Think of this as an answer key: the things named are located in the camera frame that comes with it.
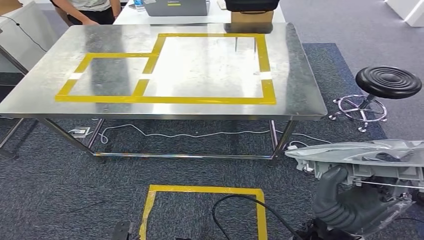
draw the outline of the floor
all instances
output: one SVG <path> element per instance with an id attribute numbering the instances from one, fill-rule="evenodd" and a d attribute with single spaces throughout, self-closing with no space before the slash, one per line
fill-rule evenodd
<path id="1" fill-rule="evenodd" d="M 410 70 L 424 79 L 424 68 L 419 62 L 421 54 L 424 54 L 424 29 L 408 27 L 383 0 L 281 0 L 280 4 L 285 19 L 295 24 L 304 43 L 336 43 L 348 69 L 353 73 L 369 65 L 393 65 Z M 67 26 L 52 6 L 40 4 L 40 7 L 52 23 L 53 29 L 59 35 L 65 32 Z M 334 52 L 339 52 L 336 47 L 311 44 L 305 49 L 317 80 L 335 85 L 348 84 L 339 87 L 320 85 L 328 110 L 334 111 L 335 105 L 331 103 L 331 98 L 336 93 L 352 93 L 352 89 L 356 88 L 352 75 L 341 74 L 340 65 L 345 66 L 345 62 L 342 57 L 333 56 Z M 423 132 L 419 129 L 424 123 L 424 119 L 420 118 L 424 113 L 424 108 L 420 108 L 424 103 L 423 92 L 404 100 L 384 100 L 384 103 L 390 116 L 389 121 L 381 126 L 388 138 L 422 139 Z M 61 124 L 69 129 L 84 123 L 81 120 L 61 120 Z M 137 121 L 134 124 L 152 132 L 172 130 L 189 133 L 204 128 L 210 132 L 229 132 L 238 128 L 261 128 L 246 122 L 205 124 L 186 121 L 175 125 Z M 350 121 L 331 122 L 326 119 L 314 124 L 316 125 L 303 125 L 297 130 L 332 141 L 365 141 L 384 136 L 378 125 L 372 128 L 379 134 L 373 135 L 373 131 L 359 133 L 355 130 L 355 123 Z M 279 122 L 277 127 L 281 129 L 283 124 Z M 56 134 L 46 134 L 49 130 L 40 124 L 30 122 L 28 128 L 29 130 L 20 130 L 21 137 L 24 137 L 16 137 L 17 139 L 11 141 L 11 144 L 15 143 L 13 148 L 18 149 L 20 158 L 13 161 L 0 160 L 0 212 L 4 213 L 0 214 L 0 226 L 3 226 L 0 227 L 0 236 L 10 240 L 110 239 L 111 229 L 116 221 L 131 219 L 140 225 L 149 184 L 261 188 L 266 202 L 281 212 L 295 228 L 312 216 L 310 205 L 317 180 L 301 171 L 293 171 L 295 163 L 290 159 L 285 158 L 276 168 L 269 168 L 260 161 L 241 162 L 230 159 L 116 159 L 98 164 L 73 150 Z M 127 143 L 126 139 L 130 134 L 134 134 L 134 131 L 124 129 L 110 132 L 110 136 L 116 141 L 97 147 L 109 151 L 125 149 L 133 152 L 139 148 L 183 151 L 181 145 L 193 148 L 196 146 L 194 144 L 198 144 L 191 141 L 160 142 L 159 139 L 148 141 L 138 135 Z M 203 141 L 213 146 L 214 151 L 235 154 L 267 150 L 265 146 L 269 142 L 263 136 L 255 138 L 255 143 L 258 141 L 259 144 L 250 146 L 239 143 L 253 143 L 254 141 L 249 140 L 251 137 L 214 138 L 210 140 L 214 144 L 209 139 Z M 200 146 L 194 149 L 203 150 Z M 211 221 L 207 208 L 217 196 L 211 198 L 207 195 L 158 194 L 157 197 L 156 208 L 151 213 L 148 239 L 224 239 Z M 80 210 L 92 204 L 96 205 Z M 237 222 L 240 218 L 234 217 L 251 216 L 254 214 L 252 206 L 238 206 L 240 205 L 234 203 L 232 207 L 224 205 L 223 209 L 227 212 L 221 212 L 219 217 L 223 218 L 233 239 L 256 239 L 254 228 L 248 227 L 252 219 L 245 219 L 242 224 Z M 421 218 L 423 209 L 414 205 L 407 216 Z M 270 215 L 268 218 L 270 239 L 287 239 L 287 231 Z M 198 229 L 199 223 L 202 223 L 204 229 Z M 250 233 L 250 238 L 243 238 L 243 233 Z M 390 224 L 369 239 L 419 240 L 423 236 L 422 225 L 402 220 Z"/>
<path id="2" fill-rule="evenodd" d="M 280 0 L 287 22 L 303 43 L 336 43 L 352 73 L 367 66 L 396 66 L 424 80 L 424 27 L 409 27 L 383 0 Z M 389 139 L 424 136 L 424 91 L 382 99 Z"/>
<path id="3" fill-rule="evenodd" d="M 334 43 L 303 45 L 324 102 L 337 106 L 337 93 L 360 93 L 353 76 Z M 91 119 L 56 119 L 65 130 L 75 126 L 93 128 Z M 0 119 L 0 136 L 12 120 Z M 122 120 L 110 119 L 104 128 L 134 124 L 144 132 L 162 134 L 208 134 L 263 131 L 266 121 Z M 276 121 L 276 129 L 285 122 Z M 356 130 L 349 120 L 300 122 L 297 133 L 334 142 L 384 139 L 380 125 Z M 97 141 L 96 152 L 150 152 L 262 155 L 271 151 L 269 134 L 214 135 L 202 138 L 144 137 L 131 127 L 110 129 L 107 144 Z M 310 145 L 320 142 L 295 135 Z M 80 138 L 87 143 L 88 138 Z M 130 220 L 135 232 L 141 224 L 149 185 L 217 186 L 258 188 L 265 202 L 294 228 L 313 217 L 312 201 L 318 180 L 295 170 L 296 161 L 280 156 L 277 165 L 264 160 L 109 158 L 93 160 L 61 136 L 33 119 L 24 121 L 5 146 L 18 158 L 0 156 L 0 239 L 5 240 L 110 240 L 118 221 Z M 224 240 L 211 210 L 223 194 L 158 192 L 147 218 L 147 240 Z M 403 217 L 422 219 L 424 208 L 413 205 Z M 228 199 L 217 208 L 217 217 L 232 240 L 258 240 L 255 206 L 245 200 Z M 270 240 L 286 240 L 289 232 L 266 213 Z M 397 220 L 367 240 L 422 240 L 424 227 L 412 220 Z"/>

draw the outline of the yellow tape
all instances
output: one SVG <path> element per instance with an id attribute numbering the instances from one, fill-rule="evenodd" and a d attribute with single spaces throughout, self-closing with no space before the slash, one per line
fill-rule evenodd
<path id="1" fill-rule="evenodd" d="M 131 96 L 67 95 L 73 85 L 65 85 L 55 96 L 58 102 L 112 103 L 112 104 L 229 104 L 229 105 L 275 105 L 277 104 L 273 81 L 262 80 L 263 97 L 189 97 L 189 96 L 141 96 L 148 80 L 141 79 Z"/>
<path id="2" fill-rule="evenodd" d="M 68 95 L 76 83 L 77 79 L 68 79 L 57 95 Z"/>
<path id="3" fill-rule="evenodd" d="M 257 56 L 259 59 L 259 71 L 261 71 L 262 73 L 271 72 L 265 35 L 259 34 L 255 39 L 257 46 Z"/>
<path id="4" fill-rule="evenodd" d="M 159 33 L 158 38 L 211 38 L 211 37 L 226 37 L 226 38 L 255 38 L 263 34 L 259 33 Z"/>
<path id="5" fill-rule="evenodd" d="M 74 73 L 81 74 L 89 66 L 93 58 L 148 58 L 143 74 L 152 74 L 158 62 L 167 37 L 229 37 L 255 38 L 259 70 L 261 73 L 270 73 L 267 43 L 264 34 L 258 33 L 159 33 L 151 53 L 125 52 L 89 52 L 85 55 Z M 143 96 L 148 79 L 138 81 L 131 96 L 103 96 L 103 95 L 69 95 L 77 80 L 69 79 L 55 96 L 58 102 L 80 103 L 129 103 L 129 104 L 227 104 L 227 105 L 275 105 L 277 104 L 272 79 L 263 79 L 263 97 L 178 97 L 178 96 Z"/>
<path id="6" fill-rule="evenodd" d="M 82 61 L 79 63 L 78 67 L 76 67 L 74 72 L 78 74 L 82 74 L 86 70 L 86 68 L 89 66 L 91 60 L 92 60 L 92 56 L 89 53 L 87 53 L 84 59 L 82 59 Z"/>
<path id="7" fill-rule="evenodd" d="M 275 105 L 274 98 L 264 97 L 177 97 L 177 96 L 79 96 L 56 95 L 57 102 L 109 104 L 227 104 Z"/>
<path id="8" fill-rule="evenodd" d="M 147 84 L 149 83 L 148 79 L 140 79 L 135 86 L 134 92 L 132 93 L 132 97 L 135 96 L 143 96 L 145 94 Z"/>
<path id="9" fill-rule="evenodd" d="M 140 53 L 140 52 L 90 52 L 87 53 L 92 59 L 101 58 L 148 58 L 151 57 L 151 53 Z"/>
<path id="10" fill-rule="evenodd" d="M 149 218 L 150 211 L 153 208 L 153 204 L 155 203 L 156 191 L 148 190 L 146 202 L 144 203 L 143 216 L 141 219 L 140 226 L 140 240 L 146 240 L 146 232 L 147 232 L 147 219 Z"/>
<path id="11" fill-rule="evenodd" d="M 148 58 L 147 63 L 143 69 L 143 74 L 153 73 L 153 69 L 155 69 L 156 63 L 159 59 L 159 55 L 161 54 L 162 48 L 164 47 L 165 39 L 166 37 L 157 37 L 153 49 L 151 50 L 152 56 Z"/>
<path id="12" fill-rule="evenodd" d="M 256 200 L 265 203 L 264 192 L 260 188 L 241 188 L 223 186 L 180 186 L 180 185 L 150 185 L 144 204 L 140 226 L 140 240 L 146 240 L 147 222 L 155 202 L 156 192 L 183 192 L 183 193 L 212 193 L 212 194 L 240 194 L 255 195 Z M 256 204 L 257 239 L 268 240 L 267 216 L 265 208 Z"/>
<path id="13" fill-rule="evenodd" d="M 245 195 L 257 195 L 262 193 L 262 190 L 260 188 L 240 188 L 240 187 L 224 187 L 224 186 L 181 186 L 181 185 L 150 185 L 149 191 L 211 193 L 211 194 L 245 194 Z"/>

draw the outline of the chrome stool base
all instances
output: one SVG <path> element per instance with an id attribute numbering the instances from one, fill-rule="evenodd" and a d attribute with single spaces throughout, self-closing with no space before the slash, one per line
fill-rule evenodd
<path id="1" fill-rule="evenodd" d="M 356 104 L 353 101 L 351 101 L 350 99 L 355 99 L 355 98 L 360 98 L 363 99 L 363 101 L 360 104 Z M 358 127 L 358 131 L 360 131 L 361 133 L 365 133 L 367 131 L 367 127 L 368 127 L 368 123 L 372 123 L 372 122 L 387 122 L 387 110 L 386 107 L 378 100 L 375 100 L 375 96 L 374 95 L 348 95 L 348 96 L 344 96 L 342 98 L 337 98 L 333 100 L 333 103 L 338 105 L 338 109 L 340 111 L 329 115 L 328 118 L 330 120 L 336 120 L 336 116 L 337 115 L 341 115 L 344 114 L 346 117 L 348 117 L 349 119 L 352 120 L 357 120 L 360 122 L 363 122 L 363 126 Z M 352 108 L 344 108 L 342 106 L 343 103 L 347 103 L 350 106 L 352 106 Z M 379 108 L 381 108 L 382 111 L 377 111 L 377 110 L 373 110 L 370 108 L 367 108 L 371 103 L 376 103 Z M 356 117 L 353 116 L 351 113 L 354 112 L 359 112 L 361 117 Z M 365 115 L 365 113 L 373 113 L 375 114 L 375 119 L 368 119 L 367 116 Z"/>

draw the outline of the black shorts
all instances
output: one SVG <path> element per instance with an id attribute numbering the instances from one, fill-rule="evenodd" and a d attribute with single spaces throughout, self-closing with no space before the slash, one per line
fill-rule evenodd
<path id="1" fill-rule="evenodd" d="M 101 25 L 111 25 L 115 21 L 114 13 L 112 7 L 109 7 L 103 11 L 80 11 L 82 14 L 87 16 L 89 19 L 97 22 Z M 82 22 L 75 17 L 68 14 L 67 19 L 74 25 L 82 25 Z"/>

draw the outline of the stool seat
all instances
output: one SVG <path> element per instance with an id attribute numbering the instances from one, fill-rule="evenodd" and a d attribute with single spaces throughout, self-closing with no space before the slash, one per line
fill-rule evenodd
<path id="1" fill-rule="evenodd" d="M 409 71 L 392 66 L 370 66 L 356 74 L 356 84 L 384 99 L 405 99 L 421 90 L 421 80 Z"/>

